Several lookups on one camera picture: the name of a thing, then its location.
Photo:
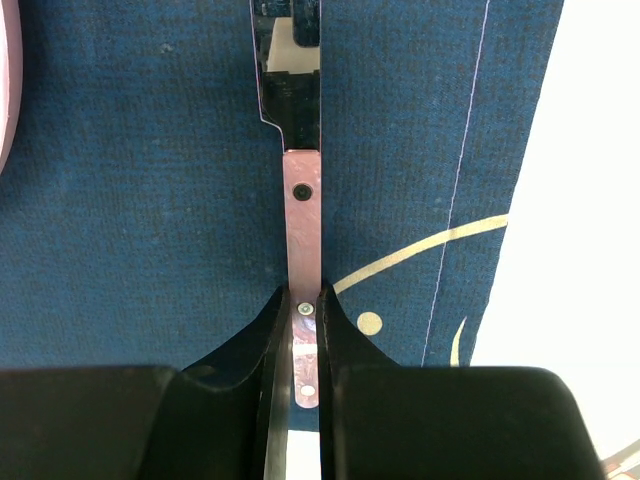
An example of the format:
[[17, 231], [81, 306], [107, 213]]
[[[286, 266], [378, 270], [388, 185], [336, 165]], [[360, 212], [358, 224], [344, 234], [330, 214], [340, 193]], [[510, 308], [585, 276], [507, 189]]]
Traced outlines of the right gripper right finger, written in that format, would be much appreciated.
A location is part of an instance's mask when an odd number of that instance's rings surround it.
[[577, 403], [531, 367], [405, 367], [317, 303], [325, 479], [600, 479]]

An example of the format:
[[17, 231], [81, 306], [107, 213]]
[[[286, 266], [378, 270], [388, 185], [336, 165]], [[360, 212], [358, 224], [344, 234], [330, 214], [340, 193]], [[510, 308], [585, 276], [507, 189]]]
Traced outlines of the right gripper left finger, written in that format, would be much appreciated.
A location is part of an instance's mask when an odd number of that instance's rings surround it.
[[1, 374], [5, 479], [282, 479], [289, 293], [184, 370], [101, 366]]

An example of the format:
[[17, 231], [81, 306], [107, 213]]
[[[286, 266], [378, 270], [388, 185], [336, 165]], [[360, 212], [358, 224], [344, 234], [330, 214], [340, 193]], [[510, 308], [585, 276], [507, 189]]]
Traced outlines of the dark blue cloth placemat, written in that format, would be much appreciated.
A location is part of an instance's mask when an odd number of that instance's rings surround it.
[[1, 364], [183, 368], [287, 278], [256, 54], [321, 50], [323, 277], [396, 362], [468, 365], [559, 1], [23, 1]]

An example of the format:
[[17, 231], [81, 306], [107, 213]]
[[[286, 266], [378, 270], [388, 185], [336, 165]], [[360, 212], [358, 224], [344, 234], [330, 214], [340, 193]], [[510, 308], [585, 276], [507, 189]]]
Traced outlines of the pink plastic plate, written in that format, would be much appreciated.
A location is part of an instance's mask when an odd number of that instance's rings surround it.
[[1, 1], [1, 169], [17, 128], [23, 86], [23, 47], [19, 2]]

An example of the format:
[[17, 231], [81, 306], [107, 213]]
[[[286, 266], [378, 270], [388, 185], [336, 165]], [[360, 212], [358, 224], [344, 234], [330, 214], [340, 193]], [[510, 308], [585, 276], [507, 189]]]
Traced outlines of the silver knife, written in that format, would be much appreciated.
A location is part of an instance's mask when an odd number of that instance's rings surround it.
[[281, 136], [294, 398], [319, 404], [316, 313], [322, 284], [320, 4], [252, 1], [260, 119]]

